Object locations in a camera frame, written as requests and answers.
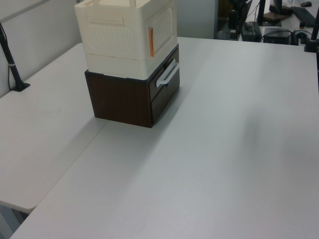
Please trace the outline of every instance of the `cable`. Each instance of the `cable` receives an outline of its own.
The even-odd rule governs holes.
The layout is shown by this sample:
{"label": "cable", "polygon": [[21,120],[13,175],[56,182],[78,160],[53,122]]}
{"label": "cable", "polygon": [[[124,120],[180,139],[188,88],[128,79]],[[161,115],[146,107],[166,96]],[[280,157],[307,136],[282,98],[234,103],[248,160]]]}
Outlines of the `cable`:
{"label": "cable", "polygon": [[3,28],[2,24],[1,24],[1,22],[0,22],[0,28],[1,28],[2,32],[3,32],[3,34],[4,34],[5,41],[8,42],[8,38],[6,37],[6,33],[4,31],[4,28]]}
{"label": "cable", "polygon": [[254,20],[254,22],[256,22],[257,7],[259,6],[259,4],[260,4],[260,1],[259,1],[259,3],[258,3],[257,6],[256,6],[256,10],[255,10],[255,20]]}
{"label": "cable", "polygon": [[306,31],[306,30],[296,30],[295,32],[297,32],[297,31],[304,31],[304,32],[309,33],[309,34],[310,34],[310,36],[312,36],[312,35],[313,35],[312,33],[308,32],[308,31]]}
{"label": "cable", "polygon": [[251,14],[254,13],[254,10],[258,7],[259,3],[257,4],[257,6],[254,7],[254,9],[252,10],[252,12],[250,14],[247,15],[247,17],[249,17]]}
{"label": "cable", "polygon": [[265,36],[269,36],[269,35],[272,35],[272,34],[275,34],[275,33],[279,33],[279,32],[290,32],[290,35],[293,33],[292,31],[289,31],[289,30],[272,31],[272,32],[269,32],[269,33],[263,35],[261,38],[263,39]]}
{"label": "cable", "polygon": [[9,90],[11,91],[11,87],[10,87],[10,66],[8,65],[8,87]]}

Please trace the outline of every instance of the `drawer handle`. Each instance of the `drawer handle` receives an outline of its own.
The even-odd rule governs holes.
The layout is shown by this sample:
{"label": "drawer handle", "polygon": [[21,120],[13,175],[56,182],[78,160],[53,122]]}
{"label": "drawer handle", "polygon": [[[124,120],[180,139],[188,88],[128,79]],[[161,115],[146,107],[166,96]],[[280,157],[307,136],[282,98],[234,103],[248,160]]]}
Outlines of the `drawer handle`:
{"label": "drawer handle", "polygon": [[156,81],[156,87],[160,85],[166,85],[174,76],[176,71],[179,69],[179,63],[175,61],[175,59],[170,63],[170,65],[166,68],[163,74]]}

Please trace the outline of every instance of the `drawer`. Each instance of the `drawer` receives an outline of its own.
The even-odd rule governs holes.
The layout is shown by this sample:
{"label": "drawer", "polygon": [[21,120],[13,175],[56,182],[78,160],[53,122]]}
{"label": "drawer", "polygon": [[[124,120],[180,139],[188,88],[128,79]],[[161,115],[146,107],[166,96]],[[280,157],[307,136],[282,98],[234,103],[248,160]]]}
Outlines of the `drawer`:
{"label": "drawer", "polygon": [[163,85],[159,93],[151,102],[151,111],[153,117],[153,123],[155,123],[161,113],[163,112],[166,105],[169,103],[174,93],[179,88],[179,69],[175,72],[169,83]]}
{"label": "drawer", "polygon": [[149,90],[150,90],[150,101],[154,99],[154,97],[159,93],[162,89],[163,85],[157,87],[156,82],[158,81],[159,77],[163,74],[163,72],[167,69],[167,67],[172,63],[172,61],[179,62],[179,50],[178,45],[176,48],[166,57],[166,59],[160,64],[160,66],[155,70],[153,76],[150,78],[152,79],[149,83]]}

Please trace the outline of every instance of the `white desk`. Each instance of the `white desk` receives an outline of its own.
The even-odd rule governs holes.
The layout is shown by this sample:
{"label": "white desk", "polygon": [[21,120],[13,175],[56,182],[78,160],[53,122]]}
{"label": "white desk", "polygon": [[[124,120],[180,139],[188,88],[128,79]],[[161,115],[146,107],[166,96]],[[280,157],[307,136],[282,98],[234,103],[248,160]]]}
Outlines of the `white desk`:
{"label": "white desk", "polygon": [[318,238],[315,55],[178,41],[161,120],[109,121],[12,239]]}
{"label": "white desk", "polygon": [[82,44],[0,99],[0,204],[30,213],[106,120],[94,118]]}

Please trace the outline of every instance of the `black metal pole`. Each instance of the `black metal pole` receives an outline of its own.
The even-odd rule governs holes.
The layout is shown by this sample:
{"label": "black metal pole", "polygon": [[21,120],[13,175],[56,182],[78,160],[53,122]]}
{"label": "black metal pole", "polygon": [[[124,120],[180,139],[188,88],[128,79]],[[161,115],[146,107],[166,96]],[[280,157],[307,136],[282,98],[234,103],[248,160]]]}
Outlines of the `black metal pole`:
{"label": "black metal pole", "polygon": [[263,25],[265,4],[266,4],[266,0],[259,1],[258,16],[257,16],[257,23],[259,26]]}
{"label": "black metal pole", "polygon": [[8,65],[11,69],[12,75],[13,75],[14,80],[15,80],[15,87],[13,87],[12,90],[21,92],[25,88],[29,87],[30,84],[25,83],[21,80],[18,69],[16,68],[15,62],[14,62],[12,54],[10,52],[8,42],[7,42],[7,39],[5,37],[5,33],[4,33],[4,30],[3,30],[1,23],[0,23],[0,44],[1,44],[4,55],[6,57],[6,60],[8,61]]}

